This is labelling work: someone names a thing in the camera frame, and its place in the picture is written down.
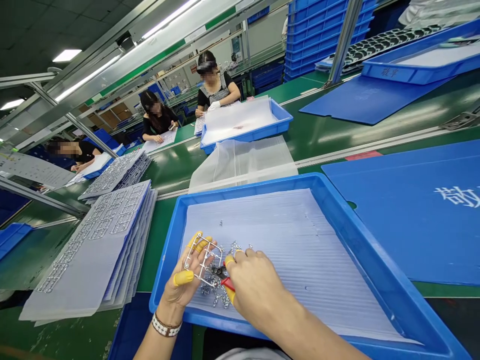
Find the black shirt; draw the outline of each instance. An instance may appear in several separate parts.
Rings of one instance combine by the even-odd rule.
[[[177,122],[179,120],[179,117],[175,115],[175,113],[170,109],[168,106],[162,106],[161,107],[161,116],[158,118],[158,121],[160,122],[160,128],[157,129],[153,123],[152,120],[150,120],[148,117],[143,117],[143,132],[142,134],[147,134],[147,135],[160,135],[169,130],[169,127],[172,126],[172,120],[174,122]]]
[[[74,155],[73,159],[77,163],[88,163],[90,160],[95,159],[94,150],[97,149],[99,152],[103,153],[104,151],[98,146],[92,144],[89,141],[79,141],[78,146],[80,146],[81,154]]]
[[[233,83],[234,81],[232,80],[230,75],[227,74],[227,72],[224,72],[223,76],[225,77],[225,85],[228,88],[229,85],[231,83]],[[224,89],[223,86],[220,86],[220,89],[218,91],[221,91],[223,89]],[[201,89],[198,89],[198,105],[203,106],[203,107],[205,105],[210,106],[210,96],[207,97]]]

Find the woman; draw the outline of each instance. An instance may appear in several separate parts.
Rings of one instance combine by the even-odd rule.
[[[101,148],[89,141],[67,141],[59,136],[50,139],[46,150],[53,155],[73,158],[76,165],[73,165],[70,170],[74,172],[81,172],[86,169],[94,163],[95,155],[100,155],[103,152]]]
[[[214,110],[240,99],[237,84],[226,72],[220,74],[212,52],[207,50],[200,54],[196,72],[204,81],[204,85],[198,90],[198,107],[195,110],[197,118],[205,113],[205,106],[208,106],[208,110]]]
[[[143,115],[141,137],[145,141],[163,143],[164,140],[160,135],[178,126],[178,116],[168,106],[163,105],[150,90],[140,93],[140,103],[146,111]]]

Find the dark hair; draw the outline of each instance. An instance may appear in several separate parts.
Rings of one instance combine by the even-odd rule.
[[[196,72],[199,75],[204,75],[206,73],[211,73],[213,68],[217,67],[217,59],[215,59],[214,54],[207,50],[202,52],[198,57],[198,66]]]
[[[69,143],[70,141],[65,140],[63,137],[54,136],[45,144],[46,151],[49,154],[56,155],[60,151],[60,145],[62,143]]]
[[[162,102],[157,98],[157,96],[150,90],[145,90],[142,91],[140,94],[140,103],[141,106],[145,109],[146,113],[148,114],[148,118],[151,121],[151,124],[153,125],[153,128],[157,134],[162,134],[168,130],[168,127],[170,126],[171,119],[169,114],[166,111],[166,106],[162,104]],[[166,128],[165,126],[162,126],[160,123],[159,117],[153,113],[152,108],[153,106],[159,103],[160,108],[161,108],[161,115],[163,118],[164,125],[167,125]]]

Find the workbench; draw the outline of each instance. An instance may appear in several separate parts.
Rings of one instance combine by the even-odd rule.
[[[293,160],[301,164],[298,165],[299,173],[304,174],[321,172],[320,166],[324,164],[312,161],[313,165],[309,165],[306,159],[423,131],[452,119],[466,111],[479,97],[479,78],[480,70],[459,75],[375,126],[300,113],[299,109],[329,91],[308,92],[322,87],[326,81],[326,75],[322,73],[304,75],[262,95],[283,103],[282,106],[293,115],[294,120],[283,137]],[[155,205],[138,292],[152,291],[177,195],[188,188],[193,171],[207,157],[200,149],[200,138],[194,137],[193,133],[194,127],[190,125],[178,129],[175,143],[152,155],[153,161],[143,176],[143,180],[151,179],[152,187],[158,189],[159,200]],[[480,139],[480,127],[380,148],[379,152],[386,155],[473,139]],[[62,188],[48,196],[74,204],[89,183],[85,181]],[[32,231],[21,246],[5,258],[8,262],[0,265],[1,284],[8,284],[10,289],[32,289],[69,239],[78,221],[46,205],[31,202],[10,222],[33,226],[58,222]],[[480,288],[476,287],[414,284],[427,298],[480,297]],[[20,311],[19,307],[0,311],[0,359],[26,359],[29,352],[41,355],[36,359],[106,359],[121,314],[121,310],[105,311],[87,318],[33,327],[31,323],[18,321]],[[195,359],[201,359],[204,331],[205,328],[194,326]]]

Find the hand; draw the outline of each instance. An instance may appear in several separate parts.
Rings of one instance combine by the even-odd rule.
[[[208,244],[207,241],[201,240],[197,245],[194,246],[190,255],[191,259],[188,261],[188,270],[185,270],[184,268],[185,259],[189,254],[192,243],[197,240],[198,233],[202,234],[201,231],[198,231],[188,242],[188,245],[183,251],[180,260],[173,269],[170,279],[165,285],[165,290],[161,298],[167,303],[177,304],[182,307],[187,306],[201,283],[201,280],[198,277],[195,277],[194,273],[200,273],[200,264],[204,261],[204,258],[207,254],[206,250],[204,249]],[[210,236],[207,236],[205,239],[217,244],[217,242],[213,241]],[[209,267],[213,260],[213,256],[208,257],[205,261],[205,266]]]
[[[153,135],[152,140],[160,144],[164,142],[164,139],[162,139],[160,135]]]
[[[211,110],[215,110],[215,109],[218,109],[220,108],[222,105],[220,105],[220,101],[214,101],[210,104],[210,106],[208,107],[208,111],[211,111]]]
[[[235,292],[225,287],[233,306],[255,328],[265,332],[284,302],[293,296],[262,251],[237,251],[235,259],[231,255],[225,258],[225,266],[235,287]]]

